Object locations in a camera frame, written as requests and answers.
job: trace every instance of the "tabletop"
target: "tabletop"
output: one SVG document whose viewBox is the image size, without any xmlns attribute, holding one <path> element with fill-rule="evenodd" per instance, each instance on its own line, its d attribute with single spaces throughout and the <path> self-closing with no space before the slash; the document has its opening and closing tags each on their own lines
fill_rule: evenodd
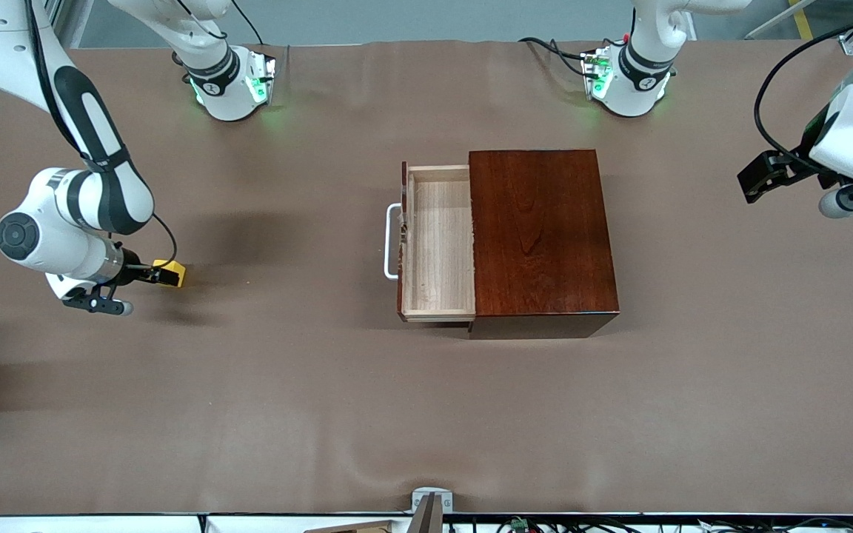
<svg viewBox="0 0 853 533">
<path fill-rule="evenodd" d="M 268 48 L 274 105 L 234 124 L 169 50 L 73 51 L 187 286 L 91 316 L 0 254 L 0 513 L 393 510 L 416 486 L 467 512 L 853 512 L 853 219 L 815 182 L 749 206 L 735 180 L 795 45 L 689 43 L 642 118 L 527 44 Z M 851 65 L 793 61 L 769 130 L 795 144 Z M 586 340 L 403 324 L 401 161 L 535 148 L 597 150 L 620 316 Z M 81 162 L 0 93 L 0 216 L 49 166 Z M 170 253 L 155 225 L 122 240 Z"/>
</svg>

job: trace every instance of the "black round object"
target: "black round object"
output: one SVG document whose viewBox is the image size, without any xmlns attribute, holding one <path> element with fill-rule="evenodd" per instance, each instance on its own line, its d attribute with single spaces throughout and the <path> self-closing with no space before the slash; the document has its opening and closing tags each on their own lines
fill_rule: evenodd
<svg viewBox="0 0 853 533">
<path fill-rule="evenodd" d="M 38 224 L 23 212 L 12 212 L 0 221 L 0 250 L 15 261 L 23 260 L 38 246 Z"/>
</svg>

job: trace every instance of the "wooden cabinet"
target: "wooden cabinet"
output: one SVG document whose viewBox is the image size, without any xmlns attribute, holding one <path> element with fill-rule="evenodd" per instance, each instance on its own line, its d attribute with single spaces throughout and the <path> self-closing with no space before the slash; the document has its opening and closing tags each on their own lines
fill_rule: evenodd
<svg viewBox="0 0 853 533">
<path fill-rule="evenodd" d="M 403 165 L 397 312 L 471 338 L 588 337 L 619 313 L 593 150 Z"/>
</svg>

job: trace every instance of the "table surface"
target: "table surface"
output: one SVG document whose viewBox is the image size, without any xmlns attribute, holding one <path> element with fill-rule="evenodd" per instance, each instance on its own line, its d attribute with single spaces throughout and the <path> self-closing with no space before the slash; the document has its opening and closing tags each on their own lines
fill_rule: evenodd
<svg viewBox="0 0 853 533">
<path fill-rule="evenodd" d="M 89 316 L 0 256 L 0 513 L 402 509 L 423 485 L 471 512 L 853 512 L 853 220 L 815 183 L 748 206 L 735 180 L 795 45 L 687 44 L 633 119 L 525 44 L 272 50 L 275 105 L 237 124 L 169 50 L 75 51 L 189 286 Z M 817 48 L 767 95 L 788 144 L 853 63 Z M 401 161 L 526 148 L 597 149 L 620 317 L 562 341 L 401 323 Z M 0 93 L 0 216 L 80 164 Z M 170 252 L 157 226 L 124 240 Z"/>
</svg>

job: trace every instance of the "white handle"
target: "white handle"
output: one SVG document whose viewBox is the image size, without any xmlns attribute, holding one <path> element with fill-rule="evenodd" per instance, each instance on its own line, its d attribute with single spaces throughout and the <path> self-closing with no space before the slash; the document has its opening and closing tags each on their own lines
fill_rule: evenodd
<svg viewBox="0 0 853 533">
<path fill-rule="evenodd" d="M 387 206 L 387 214 L 384 215 L 384 275 L 392 282 L 400 279 L 397 274 L 390 273 L 390 212 L 394 209 L 400 209 L 400 202 Z"/>
</svg>

